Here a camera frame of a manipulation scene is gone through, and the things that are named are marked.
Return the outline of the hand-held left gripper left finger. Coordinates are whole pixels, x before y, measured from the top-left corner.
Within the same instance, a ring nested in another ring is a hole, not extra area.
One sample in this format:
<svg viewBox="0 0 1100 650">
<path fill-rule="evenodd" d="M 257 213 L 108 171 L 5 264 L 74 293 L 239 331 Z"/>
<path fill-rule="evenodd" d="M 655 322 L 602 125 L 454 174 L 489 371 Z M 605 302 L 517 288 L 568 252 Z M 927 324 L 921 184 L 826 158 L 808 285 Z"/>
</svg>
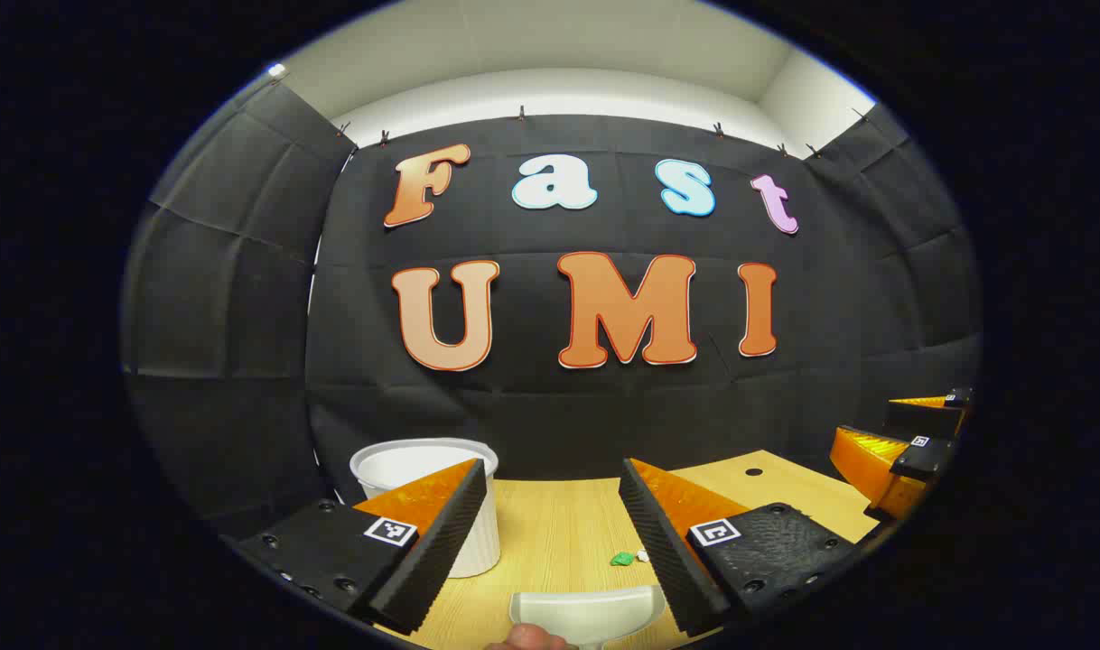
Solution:
<svg viewBox="0 0 1100 650">
<path fill-rule="evenodd" d="M 287 590 L 393 632 L 417 632 L 488 493 L 471 458 L 355 506 L 319 499 L 256 535 L 229 540 Z"/>
</svg>

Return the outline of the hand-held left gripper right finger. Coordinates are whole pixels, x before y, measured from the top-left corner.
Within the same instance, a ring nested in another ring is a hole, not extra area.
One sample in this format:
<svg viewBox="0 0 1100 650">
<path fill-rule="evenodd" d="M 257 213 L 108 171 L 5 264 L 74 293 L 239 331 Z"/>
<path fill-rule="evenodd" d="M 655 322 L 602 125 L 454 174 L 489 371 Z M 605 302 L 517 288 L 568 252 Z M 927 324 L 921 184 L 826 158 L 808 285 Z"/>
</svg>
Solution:
<svg viewBox="0 0 1100 650">
<path fill-rule="evenodd" d="M 619 494 L 676 628 L 689 636 L 773 618 L 862 554 L 785 502 L 743 506 L 632 458 L 622 462 Z"/>
</svg>

